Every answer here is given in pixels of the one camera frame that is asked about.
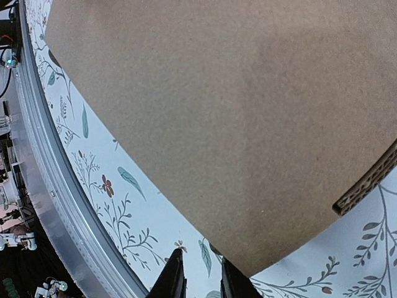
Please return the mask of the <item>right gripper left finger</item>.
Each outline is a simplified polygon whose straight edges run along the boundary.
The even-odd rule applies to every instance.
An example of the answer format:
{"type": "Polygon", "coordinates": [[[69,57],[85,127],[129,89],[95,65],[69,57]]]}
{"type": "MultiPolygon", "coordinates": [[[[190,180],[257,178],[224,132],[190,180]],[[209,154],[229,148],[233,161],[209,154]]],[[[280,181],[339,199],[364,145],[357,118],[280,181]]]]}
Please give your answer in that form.
{"type": "Polygon", "coordinates": [[[183,251],[176,248],[161,271],[148,298],[185,298],[187,279],[184,276],[183,251]]]}

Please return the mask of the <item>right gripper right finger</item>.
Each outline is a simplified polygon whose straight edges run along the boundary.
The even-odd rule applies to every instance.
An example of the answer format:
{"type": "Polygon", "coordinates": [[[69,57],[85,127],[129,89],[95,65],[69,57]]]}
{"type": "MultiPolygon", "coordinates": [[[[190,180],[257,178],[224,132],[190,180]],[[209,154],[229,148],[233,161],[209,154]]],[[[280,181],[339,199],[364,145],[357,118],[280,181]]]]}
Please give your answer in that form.
{"type": "Polygon", "coordinates": [[[221,263],[222,298],[261,298],[252,282],[226,258],[221,263]]]}

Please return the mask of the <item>brown cardboard paper box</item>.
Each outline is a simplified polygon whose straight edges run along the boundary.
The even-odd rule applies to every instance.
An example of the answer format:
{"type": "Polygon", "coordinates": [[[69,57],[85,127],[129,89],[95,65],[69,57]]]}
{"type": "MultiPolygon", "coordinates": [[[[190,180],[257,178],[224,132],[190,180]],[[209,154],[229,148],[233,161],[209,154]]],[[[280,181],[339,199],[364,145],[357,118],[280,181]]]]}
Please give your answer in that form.
{"type": "Polygon", "coordinates": [[[122,148],[247,276],[395,166],[395,1],[54,1],[45,41],[122,148]]]}

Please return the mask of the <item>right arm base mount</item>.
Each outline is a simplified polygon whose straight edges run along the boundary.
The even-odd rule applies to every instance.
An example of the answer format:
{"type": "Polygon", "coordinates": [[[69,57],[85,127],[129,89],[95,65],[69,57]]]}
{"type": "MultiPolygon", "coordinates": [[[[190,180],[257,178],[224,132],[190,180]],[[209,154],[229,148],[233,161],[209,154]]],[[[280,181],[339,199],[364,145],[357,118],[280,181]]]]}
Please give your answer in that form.
{"type": "Polygon", "coordinates": [[[1,66],[9,70],[1,98],[11,82],[12,70],[21,62],[23,37],[19,6],[20,1],[1,1],[1,12],[8,12],[8,19],[1,19],[1,66]]]}

